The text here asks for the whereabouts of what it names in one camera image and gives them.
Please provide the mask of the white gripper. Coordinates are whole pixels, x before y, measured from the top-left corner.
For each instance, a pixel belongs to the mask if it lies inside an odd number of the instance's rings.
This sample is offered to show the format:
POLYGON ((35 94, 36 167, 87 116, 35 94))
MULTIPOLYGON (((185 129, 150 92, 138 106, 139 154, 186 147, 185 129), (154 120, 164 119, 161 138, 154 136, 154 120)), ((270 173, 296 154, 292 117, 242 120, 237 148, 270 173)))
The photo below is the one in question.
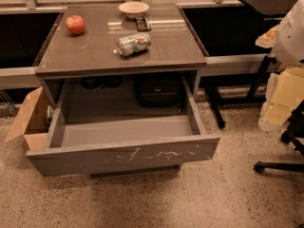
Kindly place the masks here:
MULTIPOLYGON (((261 48, 272 48, 276 41, 278 26, 274 26, 256 39, 261 48)), ((304 101, 304 68, 291 67, 279 74, 272 73, 266 89, 266 102, 289 111, 304 101)))

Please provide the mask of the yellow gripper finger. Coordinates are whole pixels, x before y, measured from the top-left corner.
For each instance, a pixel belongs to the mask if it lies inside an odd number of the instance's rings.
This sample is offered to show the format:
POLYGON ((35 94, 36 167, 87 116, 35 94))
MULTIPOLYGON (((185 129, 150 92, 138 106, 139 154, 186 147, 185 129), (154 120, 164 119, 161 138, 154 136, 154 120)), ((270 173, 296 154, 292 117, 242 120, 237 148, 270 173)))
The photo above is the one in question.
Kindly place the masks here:
POLYGON ((257 125, 262 131, 273 131, 279 129, 290 116, 291 111, 288 108, 265 104, 260 110, 257 125))

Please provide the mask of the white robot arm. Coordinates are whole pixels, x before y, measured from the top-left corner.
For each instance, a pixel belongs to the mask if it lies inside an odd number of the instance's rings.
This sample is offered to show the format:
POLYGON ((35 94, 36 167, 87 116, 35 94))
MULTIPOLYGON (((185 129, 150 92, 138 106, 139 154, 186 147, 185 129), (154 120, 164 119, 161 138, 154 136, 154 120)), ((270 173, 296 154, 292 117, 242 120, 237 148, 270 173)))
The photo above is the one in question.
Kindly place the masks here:
POLYGON ((271 48, 280 62, 280 73, 272 73, 267 82, 258 120, 261 130, 273 131, 304 101, 304 0, 298 0, 277 26, 259 36, 256 45, 271 48))

